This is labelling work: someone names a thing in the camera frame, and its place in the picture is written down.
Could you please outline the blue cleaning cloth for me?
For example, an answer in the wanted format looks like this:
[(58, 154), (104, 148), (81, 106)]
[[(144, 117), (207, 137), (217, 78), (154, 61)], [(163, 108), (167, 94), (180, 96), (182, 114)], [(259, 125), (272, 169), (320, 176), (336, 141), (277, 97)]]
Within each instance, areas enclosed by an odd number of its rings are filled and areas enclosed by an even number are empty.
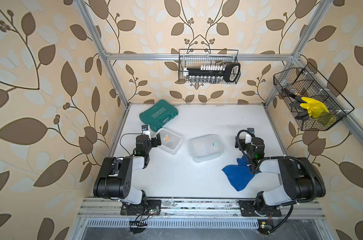
[(249, 155), (237, 159), (237, 165), (225, 166), (222, 171), (225, 173), (229, 183), (238, 192), (244, 190), (250, 181), (256, 176), (251, 174), (248, 166)]

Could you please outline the clear lunch box teal seal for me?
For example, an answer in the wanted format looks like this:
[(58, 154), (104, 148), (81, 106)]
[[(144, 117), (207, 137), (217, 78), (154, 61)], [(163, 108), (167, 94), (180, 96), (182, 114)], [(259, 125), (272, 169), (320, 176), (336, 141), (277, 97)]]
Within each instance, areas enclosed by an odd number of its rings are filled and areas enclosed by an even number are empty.
[(224, 147), (219, 136), (214, 134), (190, 139), (188, 148), (193, 161), (196, 163), (216, 159), (224, 152)]

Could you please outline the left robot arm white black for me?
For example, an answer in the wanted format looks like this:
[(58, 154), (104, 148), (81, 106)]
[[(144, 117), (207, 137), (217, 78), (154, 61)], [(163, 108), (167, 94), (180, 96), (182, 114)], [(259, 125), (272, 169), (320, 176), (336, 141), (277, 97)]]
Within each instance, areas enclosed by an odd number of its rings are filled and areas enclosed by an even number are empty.
[(150, 161), (152, 148), (161, 146), (160, 134), (150, 138), (148, 135), (136, 137), (133, 154), (126, 157), (106, 157), (100, 167), (93, 195), (96, 198), (121, 200), (124, 204), (146, 205), (146, 194), (132, 186), (132, 172), (145, 169)]

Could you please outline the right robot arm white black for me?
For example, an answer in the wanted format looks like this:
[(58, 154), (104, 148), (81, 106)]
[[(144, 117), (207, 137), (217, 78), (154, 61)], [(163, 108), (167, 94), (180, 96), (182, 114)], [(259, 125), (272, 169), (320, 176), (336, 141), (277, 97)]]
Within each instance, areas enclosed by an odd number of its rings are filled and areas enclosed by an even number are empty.
[(309, 203), (325, 196), (324, 182), (307, 158), (286, 155), (265, 157), (264, 141), (254, 135), (251, 135), (249, 141), (237, 135), (235, 147), (245, 157), (245, 169), (252, 177), (259, 173), (270, 173), (281, 179), (278, 187), (257, 193), (253, 204), (247, 204), (250, 211), (266, 215), (279, 207)]

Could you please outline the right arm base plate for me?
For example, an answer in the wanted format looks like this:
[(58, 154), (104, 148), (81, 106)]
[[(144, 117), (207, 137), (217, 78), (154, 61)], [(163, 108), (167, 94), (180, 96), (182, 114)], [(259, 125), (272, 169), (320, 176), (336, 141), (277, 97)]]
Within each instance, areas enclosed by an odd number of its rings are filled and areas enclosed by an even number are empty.
[(281, 217), (279, 207), (268, 206), (259, 200), (239, 200), (238, 201), (242, 217)]

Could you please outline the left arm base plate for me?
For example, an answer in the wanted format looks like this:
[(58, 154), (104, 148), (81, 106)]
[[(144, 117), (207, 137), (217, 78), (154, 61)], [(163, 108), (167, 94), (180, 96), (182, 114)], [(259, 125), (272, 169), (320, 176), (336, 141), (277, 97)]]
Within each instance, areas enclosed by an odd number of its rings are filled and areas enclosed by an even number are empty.
[(122, 216), (158, 215), (161, 211), (161, 200), (143, 200), (138, 205), (122, 203)]

